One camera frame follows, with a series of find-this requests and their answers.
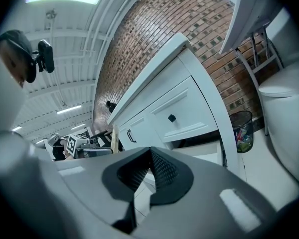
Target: black cap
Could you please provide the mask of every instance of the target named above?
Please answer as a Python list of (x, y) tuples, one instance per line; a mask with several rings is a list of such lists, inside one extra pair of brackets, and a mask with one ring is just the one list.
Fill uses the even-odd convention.
[(0, 35), (0, 42), (2, 40), (7, 40), (10, 44), (14, 45), (24, 53), (24, 56), (26, 57), (29, 65), (26, 81), (29, 83), (34, 82), (36, 77), (35, 61), (32, 58), (31, 43), (26, 38), (25, 34), (22, 31), (16, 29), (9, 30), (3, 33), (2, 35)]

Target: black camera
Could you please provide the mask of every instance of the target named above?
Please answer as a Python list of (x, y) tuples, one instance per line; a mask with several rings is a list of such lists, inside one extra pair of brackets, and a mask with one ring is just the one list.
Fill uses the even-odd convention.
[(34, 60), (39, 65), (39, 72), (45, 70), (52, 73), (54, 71), (53, 49), (46, 40), (39, 41), (38, 51), (34, 54), (38, 54)]

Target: toilet lid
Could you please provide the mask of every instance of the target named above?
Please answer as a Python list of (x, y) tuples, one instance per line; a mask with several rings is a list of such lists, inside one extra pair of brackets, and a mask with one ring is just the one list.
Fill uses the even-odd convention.
[(262, 95), (291, 97), (299, 93), (299, 62), (294, 63), (264, 81), (259, 86)]

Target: brick wall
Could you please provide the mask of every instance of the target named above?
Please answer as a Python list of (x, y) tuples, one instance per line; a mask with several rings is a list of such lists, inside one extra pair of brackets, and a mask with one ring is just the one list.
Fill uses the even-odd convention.
[[(261, 115), (259, 99), (247, 70), (233, 51), (219, 54), (232, 18), (229, 0), (140, 0), (127, 13), (106, 54), (93, 114), (94, 130), (111, 130), (107, 100), (118, 103), (148, 61), (176, 33), (192, 43), (195, 55), (213, 79), (229, 114), (249, 110)], [(256, 37), (257, 49), (263, 48)], [(240, 46), (253, 65), (250, 40)], [(271, 64), (257, 75), (260, 81), (276, 70)]]

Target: black knob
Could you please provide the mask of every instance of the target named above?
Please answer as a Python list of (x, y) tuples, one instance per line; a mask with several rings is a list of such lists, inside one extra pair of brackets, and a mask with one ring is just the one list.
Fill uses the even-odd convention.
[(170, 120), (170, 122), (174, 122), (176, 120), (176, 117), (173, 114), (171, 114), (168, 116), (168, 119)]

